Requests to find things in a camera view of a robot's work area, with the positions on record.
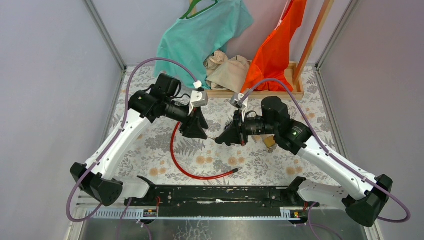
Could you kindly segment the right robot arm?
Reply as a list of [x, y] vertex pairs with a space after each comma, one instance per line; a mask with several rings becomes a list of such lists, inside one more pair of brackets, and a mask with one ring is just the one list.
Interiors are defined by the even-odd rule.
[[376, 176], [351, 163], [327, 147], [305, 124], [291, 119], [288, 106], [277, 96], [261, 101], [262, 115], [247, 117], [246, 106], [239, 105], [237, 95], [231, 104], [238, 109], [232, 122], [215, 139], [217, 144], [245, 145], [249, 136], [273, 135], [285, 151], [309, 161], [334, 179], [338, 185], [326, 185], [297, 177], [287, 191], [287, 201], [299, 206], [304, 201], [343, 210], [356, 223], [372, 227], [389, 200], [393, 180]]

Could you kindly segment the red cable lock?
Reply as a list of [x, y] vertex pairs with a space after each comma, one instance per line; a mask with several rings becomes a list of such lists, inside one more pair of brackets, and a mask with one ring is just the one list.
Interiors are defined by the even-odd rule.
[[217, 161], [208, 153], [209, 140], [187, 138], [180, 133], [181, 122], [177, 122], [170, 138], [169, 151], [175, 167], [186, 177], [198, 181], [212, 181], [239, 173], [240, 167], [225, 166], [216, 170]]

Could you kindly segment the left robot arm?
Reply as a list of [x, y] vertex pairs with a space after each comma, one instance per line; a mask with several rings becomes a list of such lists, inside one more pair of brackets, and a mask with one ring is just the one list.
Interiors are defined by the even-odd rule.
[[105, 207], [118, 199], [136, 198], [144, 206], [154, 202], [151, 183], [141, 177], [117, 177], [116, 172], [131, 145], [160, 117], [180, 123], [186, 138], [207, 139], [205, 130], [209, 127], [201, 110], [208, 104], [206, 91], [193, 90], [189, 103], [183, 105], [176, 101], [180, 86], [178, 79], [162, 73], [147, 90], [137, 91], [129, 98], [127, 114], [112, 134], [85, 163], [76, 162], [70, 168], [81, 191]]

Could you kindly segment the brass padlock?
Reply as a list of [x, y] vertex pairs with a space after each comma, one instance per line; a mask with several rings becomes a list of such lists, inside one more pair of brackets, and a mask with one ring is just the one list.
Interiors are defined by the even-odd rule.
[[268, 153], [272, 153], [278, 147], [277, 143], [274, 140], [274, 135], [254, 135], [252, 139], [255, 143], [261, 143]]

